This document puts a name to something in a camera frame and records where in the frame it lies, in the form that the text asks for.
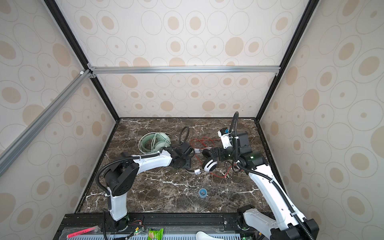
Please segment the white black red headphones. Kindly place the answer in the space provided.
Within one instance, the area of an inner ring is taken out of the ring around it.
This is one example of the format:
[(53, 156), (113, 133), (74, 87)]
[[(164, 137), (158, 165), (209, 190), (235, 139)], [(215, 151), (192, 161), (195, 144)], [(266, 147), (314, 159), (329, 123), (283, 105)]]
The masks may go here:
[(186, 170), (189, 174), (195, 174), (200, 175), (202, 172), (206, 173), (212, 173), (213, 170), (216, 169), (218, 162), (214, 162), (214, 160), (211, 157), (210, 150), (212, 148), (204, 148), (204, 149), (194, 149), (195, 154), (200, 153), (203, 154), (203, 156), (206, 158), (206, 160), (202, 164), (202, 169), (195, 169), (194, 171)]

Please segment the black vertical frame post right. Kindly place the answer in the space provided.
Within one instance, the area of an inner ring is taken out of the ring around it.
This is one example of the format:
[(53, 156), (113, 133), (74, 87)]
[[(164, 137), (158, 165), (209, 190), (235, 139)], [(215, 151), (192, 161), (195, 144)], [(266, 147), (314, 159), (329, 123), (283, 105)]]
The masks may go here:
[(310, 0), (308, 1), (308, 4), (304, 10), (304, 13), (298, 23), (298, 26), (293, 34), (293, 37), (288, 45), (288, 48), (284, 54), (284, 57), (282, 59), (282, 62), (280, 64), (280, 70), (279, 72), (277, 73), (277, 75), (274, 77), (268, 91), (267, 91), (267, 94), (262, 102), (262, 105), (261, 105), (261, 108), (256, 116), (256, 123), (259, 123), (263, 114), (265, 113), (269, 103), (270, 103), (270, 100), (272, 99), (272, 96), (275, 92), (275, 90), (277, 89), (277, 86), (281, 80), (281, 78), (283, 77), (283, 74), (285, 73), (286, 71), (286, 68), (288, 67), (288, 64), (290, 63), (290, 60), (311, 20), (311, 17), (313, 15), (313, 13), (315, 12), (317, 6), (319, 4), (319, 0)]

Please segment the black vertical frame post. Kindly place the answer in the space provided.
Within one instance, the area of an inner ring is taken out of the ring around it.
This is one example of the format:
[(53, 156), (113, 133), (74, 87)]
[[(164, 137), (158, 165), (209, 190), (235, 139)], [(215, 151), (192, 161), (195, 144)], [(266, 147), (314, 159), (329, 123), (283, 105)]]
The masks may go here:
[(98, 77), (91, 70), (90, 62), (88, 61), (82, 47), (80, 46), (78, 40), (76, 39), (73, 31), (71, 30), (70, 26), (68, 25), (68, 22), (65, 19), (62, 11), (59, 9), (59, 5), (56, 3), (56, 1), (51, 1), (51, 0), (44, 0), (44, 3), (48, 7), (49, 12), (53, 16), (55, 22), (58, 24), (59, 29), (63, 33), (64, 37), (66, 38), (67, 42), (69, 43), (70, 47), (72, 48), (73, 52), (75, 53), (77, 59), (80, 61), (82, 67), (85, 70), (90, 70), (90, 72), (92, 74), (91, 81), (92, 81), (94, 87), (96, 88), (97, 92), (99, 93), (101, 99), (103, 100), (104, 104), (106, 105), (106, 107), (109, 110), (110, 114), (112, 115), (113, 119), (116, 122), (118, 122), (120, 120), (120, 117), (119, 117), (117, 111), (113, 107), (112, 102), (111, 102), (110, 98), (107, 96), (107, 93), (104, 90)]
[(283, 77), (283, 74), (285, 73), (286, 71), (286, 68), (288, 67), (288, 64), (290, 63), (290, 60), (311, 20), (311, 17), (313, 15), (313, 13), (315, 12), (317, 6), (319, 4), (319, 0), (310, 0), (308, 1), (308, 4), (304, 10), (304, 13), (298, 23), (298, 26), (293, 34), (293, 37), (288, 45), (288, 48), (284, 54), (284, 57), (282, 59), (282, 62), (280, 64), (280, 70), (279, 72), (277, 73), (277, 75), (274, 77), (268, 91), (267, 91), (267, 94), (262, 102), (262, 105), (261, 105), (261, 108), (256, 116), (256, 123), (259, 123), (263, 114), (265, 113), (269, 103), (270, 103), (270, 100), (272, 99), (272, 96), (275, 92), (275, 90), (277, 89), (277, 86), (281, 80), (281, 78)]

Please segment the white spoon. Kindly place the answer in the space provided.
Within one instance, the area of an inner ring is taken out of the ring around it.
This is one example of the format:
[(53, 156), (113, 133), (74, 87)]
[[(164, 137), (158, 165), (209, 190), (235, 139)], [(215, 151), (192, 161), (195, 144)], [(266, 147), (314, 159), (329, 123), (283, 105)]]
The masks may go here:
[(214, 238), (205, 232), (199, 231), (196, 233), (196, 240), (223, 240), (222, 238)]

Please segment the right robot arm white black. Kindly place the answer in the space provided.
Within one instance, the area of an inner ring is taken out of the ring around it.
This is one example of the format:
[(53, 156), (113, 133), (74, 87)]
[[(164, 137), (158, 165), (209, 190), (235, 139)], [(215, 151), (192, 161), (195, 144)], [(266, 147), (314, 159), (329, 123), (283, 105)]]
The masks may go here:
[(269, 240), (314, 240), (319, 226), (313, 219), (307, 219), (282, 189), (269, 165), (260, 152), (253, 151), (246, 132), (238, 132), (239, 113), (235, 112), (229, 128), (218, 131), (222, 146), (203, 150), (206, 172), (212, 172), (219, 161), (229, 161), (234, 172), (244, 172), (257, 185), (267, 201), (273, 218), (254, 206), (238, 209), (238, 223), (241, 229), (255, 229)]

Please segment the pink marker pen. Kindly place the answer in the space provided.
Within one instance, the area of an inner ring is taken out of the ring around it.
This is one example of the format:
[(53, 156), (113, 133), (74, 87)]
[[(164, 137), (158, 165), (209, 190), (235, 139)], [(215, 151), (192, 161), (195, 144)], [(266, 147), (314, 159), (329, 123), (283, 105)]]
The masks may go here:
[(70, 239), (70, 238), (74, 238), (74, 237), (79, 236), (79, 235), (87, 234), (87, 233), (90, 233), (92, 231), (96, 231), (98, 228), (99, 227), (96, 226), (96, 227), (91, 227), (91, 228), (87, 228), (84, 230), (80, 230), (80, 231), (68, 234), (67, 238)]

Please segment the black vertical frame post left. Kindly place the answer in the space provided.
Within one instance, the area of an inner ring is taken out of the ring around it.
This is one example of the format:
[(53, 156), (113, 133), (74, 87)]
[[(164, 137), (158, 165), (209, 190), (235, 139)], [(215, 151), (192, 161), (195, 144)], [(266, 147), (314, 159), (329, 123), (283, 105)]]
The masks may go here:
[(59, 5), (56, 3), (56, 1), (51, 1), (51, 0), (44, 0), (44, 3), (48, 7), (49, 12), (53, 16), (55, 22), (58, 24), (59, 29), (63, 33), (64, 37), (66, 38), (67, 42), (69, 43), (70, 47), (72, 48), (73, 52), (75, 53), (77, 59), (80, 61), (82, 67), (85, 70), (90, 70), (90, 72), (92, 74), (91, 81), (92, 81), (94, 87), (96, 88), (97, 92), (99, 93), (101, 99), (103, 100), (104, 104), (106, 105), (106, 107), (109, 110), (110, 114), (112, 115), (113, 119), (116, 122), (118, 122), (120, 120), (120, 117), (119, 117), (117, 111), (113, 107), (112, 102), (111, 102), (110, 98), (107, 96), (107, 93), (104, 90), (98, 77), (91, 70), (90, 62), (88, 61), (82, 47), (80, 46), (78, 40), (76, 39), (73, 31), (71, 30), (70, 26), (68, 25), (68, 22), (65, 19), (62, 11), (59, 9)]

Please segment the green snack packet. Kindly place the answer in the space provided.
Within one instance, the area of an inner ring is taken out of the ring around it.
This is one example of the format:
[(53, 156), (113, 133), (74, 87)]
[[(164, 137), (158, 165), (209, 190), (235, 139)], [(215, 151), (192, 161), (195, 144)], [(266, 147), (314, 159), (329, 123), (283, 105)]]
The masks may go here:
[(164, 229), (152, 230), (148, 232), (148, 240), (162, 240), (164, 234)]

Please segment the small blue tape roll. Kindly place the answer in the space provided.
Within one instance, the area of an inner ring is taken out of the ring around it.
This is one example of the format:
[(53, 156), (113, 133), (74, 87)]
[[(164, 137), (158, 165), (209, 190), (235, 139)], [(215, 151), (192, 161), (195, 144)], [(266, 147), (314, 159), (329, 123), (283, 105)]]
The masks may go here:
[(208, 191), (204, 188), (199, 189), (199, 197), (205, 199), (208, 195)]

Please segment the horizontal aluminium rail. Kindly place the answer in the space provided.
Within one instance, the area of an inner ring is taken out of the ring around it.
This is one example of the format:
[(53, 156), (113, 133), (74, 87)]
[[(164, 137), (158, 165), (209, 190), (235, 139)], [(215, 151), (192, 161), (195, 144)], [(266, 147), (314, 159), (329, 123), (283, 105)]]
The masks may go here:
[(87, 69), (91, 75), (167, 75), (167, 74), (237, 74), (273, 73), (279, 66), (184, 66), (184, 67), (94, 67)]

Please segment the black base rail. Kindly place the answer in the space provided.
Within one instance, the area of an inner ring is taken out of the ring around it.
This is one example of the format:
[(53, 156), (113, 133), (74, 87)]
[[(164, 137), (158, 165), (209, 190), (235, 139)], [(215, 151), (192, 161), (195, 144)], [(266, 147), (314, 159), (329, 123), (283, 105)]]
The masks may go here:
[[(67, 238), (68, 234), (91, 227), (96, 231)], [(65, 215), (56, 240), (146, 240), (149, 230), (164, 229), (164, 240), (196, 240), (199, 231), (223, 240), (267, 240), (253, 228), (241, 229), (235, 213), (129, 213), (118, 224), (109, 213)]]

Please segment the mint green headphones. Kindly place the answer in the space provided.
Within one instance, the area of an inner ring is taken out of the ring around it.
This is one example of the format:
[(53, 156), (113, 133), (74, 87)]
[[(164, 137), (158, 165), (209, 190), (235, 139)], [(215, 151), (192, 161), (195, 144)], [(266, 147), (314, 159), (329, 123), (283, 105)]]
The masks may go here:
[(144, 135), (138, 143), (139, 151), (143, 154), (150, 154), (159, 151), (163, 147), (171, 145), (170, 137), (163, 132), (151, 132)]

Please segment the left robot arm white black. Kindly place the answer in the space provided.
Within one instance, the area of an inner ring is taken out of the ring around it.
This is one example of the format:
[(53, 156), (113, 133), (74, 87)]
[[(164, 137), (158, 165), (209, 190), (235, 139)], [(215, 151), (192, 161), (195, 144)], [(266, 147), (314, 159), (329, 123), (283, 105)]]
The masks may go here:
[(95, 182), (105, 192), (108, 199), (108, 213), (115, 223), (118, 224), (128, 216), (127, 193), (137, 175), (162, 167), (190, 168), (195, 150), (187, 142), (189, 133), (190, 128), (184, 127), (176, 145), (161, 147), (157, 152), (145, 155), (129, 156), (127, 153), (121, 153), (118, 160), (99, 169)]

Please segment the diagonal aluminium rail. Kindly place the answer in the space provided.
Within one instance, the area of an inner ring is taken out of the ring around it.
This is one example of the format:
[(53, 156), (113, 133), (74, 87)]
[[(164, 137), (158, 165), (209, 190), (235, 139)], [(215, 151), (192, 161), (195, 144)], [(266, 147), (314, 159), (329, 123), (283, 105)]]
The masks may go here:
[(68, 99), (77, 91), (83, 82), (91, 76), (90, 70), (84, 70), (78, 75), (19, 135), (1, 155), (1, 175), (3, 175), (13, 162), (20, 156), (32, 140), (41, 132), (48, 122), (57, 114)]

